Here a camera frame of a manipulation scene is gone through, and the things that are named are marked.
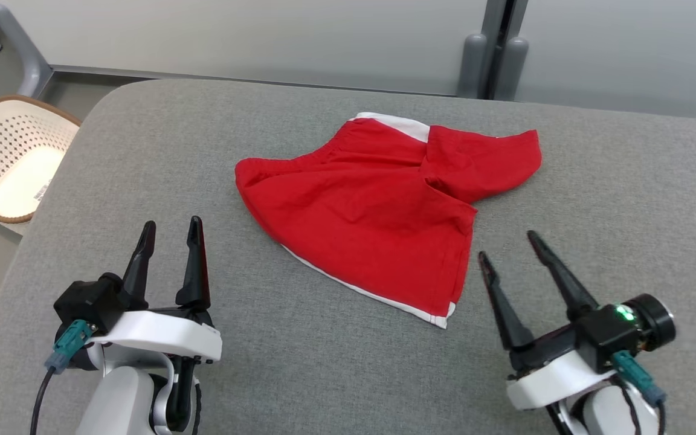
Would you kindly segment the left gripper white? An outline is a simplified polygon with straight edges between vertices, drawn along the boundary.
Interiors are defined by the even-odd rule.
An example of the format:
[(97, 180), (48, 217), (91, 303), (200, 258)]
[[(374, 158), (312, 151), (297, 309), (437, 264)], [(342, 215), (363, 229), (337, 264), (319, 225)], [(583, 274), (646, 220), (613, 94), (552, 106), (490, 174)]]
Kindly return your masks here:
[(125, 270), (120, 294), (126, 309), (146, 311), (127, 311), (108, 333), (89, 339), (85, 350), (94, 367), (105, 366), (105, 361), (121, 361), (133, 352), (200, 357), (203, 363), (221, 359), (223, 340), (207, 311), (211, 295), (202, 219), (193, 216), (190, 220), (188, 259), (182, 288), (176, 294), (180, 308), (147, 309), (147, 270), (155, 238), (155, 221), (146, 221)]

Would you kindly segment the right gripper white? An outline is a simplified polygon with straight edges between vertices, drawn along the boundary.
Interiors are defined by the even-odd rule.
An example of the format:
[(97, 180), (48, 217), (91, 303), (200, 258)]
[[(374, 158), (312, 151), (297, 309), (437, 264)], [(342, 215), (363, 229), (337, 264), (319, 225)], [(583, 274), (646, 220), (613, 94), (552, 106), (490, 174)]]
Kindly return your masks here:
[(654, 352), (676, 338), (671, 311), (649, 294), (600, 306), (538, 232), (528, 231), (527, 238), (552, 275), (571, 322), (534, 338), (503, 292), (486, 251), (478, 254), (495, 325), (515, 369), (506, 389), (513, 406), (519, 410), (548, 407), (613, 376), (635, 388), (649, 407), (664, 403), (666, 393), (636, 356)]

